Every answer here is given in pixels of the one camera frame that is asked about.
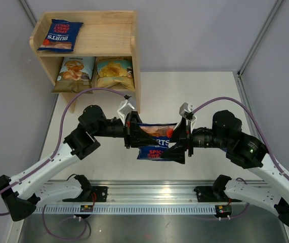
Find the blue burts bag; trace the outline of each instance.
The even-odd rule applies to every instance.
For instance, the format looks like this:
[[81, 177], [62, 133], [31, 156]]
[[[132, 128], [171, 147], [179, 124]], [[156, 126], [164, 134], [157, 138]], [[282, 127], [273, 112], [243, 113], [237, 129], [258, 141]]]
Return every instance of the blue burts bag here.
[[154, 161], [171, 161], [160, 158], [160, 156], [168, 149], [168, 145], [173, 134], [176, 123], [174, 124], [138, 124], [139, 127], [152, 136], [159, 145], [140, 147], [137, 159], [146, 159]]
[[72, 52], [83, 23], [52, 19], [52, 24], [39, 51]]

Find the snack bag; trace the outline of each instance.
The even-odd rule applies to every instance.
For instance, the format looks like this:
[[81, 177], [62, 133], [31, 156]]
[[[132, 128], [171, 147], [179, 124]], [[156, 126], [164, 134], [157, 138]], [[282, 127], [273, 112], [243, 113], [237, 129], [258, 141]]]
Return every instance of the snack bag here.
[[38, 51], [72, 52], [83, 23], [52, 19], [46, 38]]
[[95, 59], [95, 57], [65, 57], [52, 93], [79, 93], [91, 88]]
[[140, 147], [137, 159], [154, 161], [170, 161], [160, 156], [168, 149], [168, 145], [173, 134], [176, 123], [174, 124], [138, 124], [140, 128], [152, 136], [159, 145]]
[[117, 84], [135, 91], [131, 57], [97, 57], [97, 87]]

